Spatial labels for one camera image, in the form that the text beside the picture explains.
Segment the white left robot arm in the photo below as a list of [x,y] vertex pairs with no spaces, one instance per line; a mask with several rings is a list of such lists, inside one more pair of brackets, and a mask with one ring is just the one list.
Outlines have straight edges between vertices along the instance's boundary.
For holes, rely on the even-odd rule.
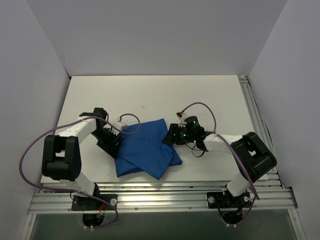
[[64,183],[78,194],[85,193],[82,202],[90,210],[100,206],[100,190],[82,172],[80,144],[93,135],[97,139],[96,145],[115,159],[123,141],[120,131],[128,127],[121,117],[112,127],[105,127],[107,119],[107,111],[96,107],[93,112],[81,113],[78,123],[44,139],[42,175]]

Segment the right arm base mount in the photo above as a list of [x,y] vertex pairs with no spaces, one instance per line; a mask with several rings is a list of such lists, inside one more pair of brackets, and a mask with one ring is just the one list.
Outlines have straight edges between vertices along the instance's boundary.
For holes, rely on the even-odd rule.
[[236,228],[250,213],[256,198],[251,198],[248,191],[240,196],[232,196],[228,191],[207,192],[207,206],[216,209],[227,227]]

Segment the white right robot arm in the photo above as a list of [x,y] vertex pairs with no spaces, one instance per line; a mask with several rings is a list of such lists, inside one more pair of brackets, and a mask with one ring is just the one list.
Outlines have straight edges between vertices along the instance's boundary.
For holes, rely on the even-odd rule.
[[205,130],[196,116],[178,117],[180,123],[172,123],[162,143],[186,145],[194,143],[198,150],[230,154],[236,161],[239,173],[225,187],[223,203],[234,206],[240,195],[253,189],[254,183],[276,167],[277,160],[255,132],[244,135],[221,135]]

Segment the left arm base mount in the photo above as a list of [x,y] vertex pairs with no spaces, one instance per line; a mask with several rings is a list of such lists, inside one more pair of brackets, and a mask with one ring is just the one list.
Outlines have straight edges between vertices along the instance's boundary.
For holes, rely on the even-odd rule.
[[[71,210],[82,212],[81,220],[85,227],[97,229],[106,227],[118,220],[117,204],[118,195],[114,193],[94,197],[75,194],[72,199]],[[115,217],[107,220],[107,211],[114,211]]]

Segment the blue surgical drape cloth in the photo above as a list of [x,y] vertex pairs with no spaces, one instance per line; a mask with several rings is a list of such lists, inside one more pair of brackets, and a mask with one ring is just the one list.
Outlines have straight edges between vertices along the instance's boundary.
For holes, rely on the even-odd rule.
[[167,133],[167,124],[161,118],[142,123],[135,134],[122,134],[114,160],[116,176],[145,172],[159,180],[168,167],[181,165],[183,161],[174,147],[162,143]]

